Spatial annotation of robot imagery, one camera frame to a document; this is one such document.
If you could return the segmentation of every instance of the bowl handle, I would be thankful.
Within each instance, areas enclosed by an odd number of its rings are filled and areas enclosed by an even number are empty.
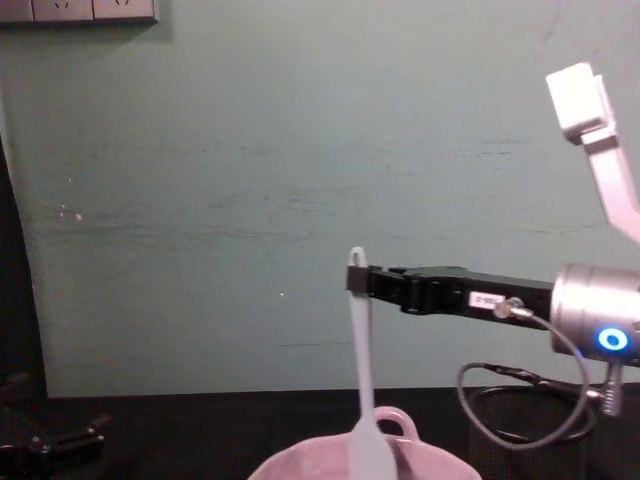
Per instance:
[[[395,407],[378,407],[375,410],[376,421],[389,420],[400,425],[402,428],[402,438],[409,440],[420,440],[416,424],[407,412]]]

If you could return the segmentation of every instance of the white spatula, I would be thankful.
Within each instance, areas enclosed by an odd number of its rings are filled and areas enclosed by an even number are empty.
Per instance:
[[[355,247],[349,265],[367,267],[364,249]],[[360,420],[349,436],[349,480],[398,480],[391,447],[378,428],[374,415],[371,373],[371,300],[350,293],[351,321],[358,362]]]

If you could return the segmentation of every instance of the blue led ring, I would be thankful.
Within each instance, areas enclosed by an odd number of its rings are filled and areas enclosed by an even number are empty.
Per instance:
[[[607,350],[622,350],[629,344],[627,335],[618,328],[605,328],[598,335],[598,342]]]

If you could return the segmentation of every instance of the label sticker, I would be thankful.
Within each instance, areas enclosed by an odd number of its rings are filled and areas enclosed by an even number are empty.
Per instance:
[[[474,308],[483,308],[485,310],[493,310],[496,305],[504,302],[507,297],[503,295],[495,295],[493,293],[471,292],[469,293],[469,306]]]

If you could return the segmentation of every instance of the wall outlet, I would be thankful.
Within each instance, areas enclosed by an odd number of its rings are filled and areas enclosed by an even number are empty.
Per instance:
[[[93,20],[91,0],[32,0],[36,22]]]
[[[93,0],[93,11],[96,20],[158,20],[153,0]]]
[[[0,23],[33,22],[31,0],[0,0]]]

